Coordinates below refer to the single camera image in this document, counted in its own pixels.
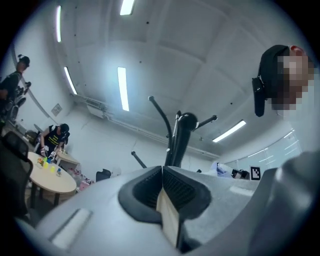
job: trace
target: chair backrest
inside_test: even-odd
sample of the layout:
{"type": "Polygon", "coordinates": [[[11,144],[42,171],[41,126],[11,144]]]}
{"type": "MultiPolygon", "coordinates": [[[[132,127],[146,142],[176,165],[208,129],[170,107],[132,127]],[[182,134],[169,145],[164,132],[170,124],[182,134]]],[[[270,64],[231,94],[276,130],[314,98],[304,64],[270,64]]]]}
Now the chair backrest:
{"type": "Polygon", "coordinates": [[[105,179],[109,179],[111,176],[111,172],[106,169],[102,169],[102,171],[97,171],[95,175],[95,182],[99,182],[105,179]]]}
{"type": "Polygon", "coordinates": [[[28,145],[12,131],[0,140],[1,186],[8,200],[6,210],[16,217],[28,212],[25,190],[33,169],[28,151],[28,145]]]}

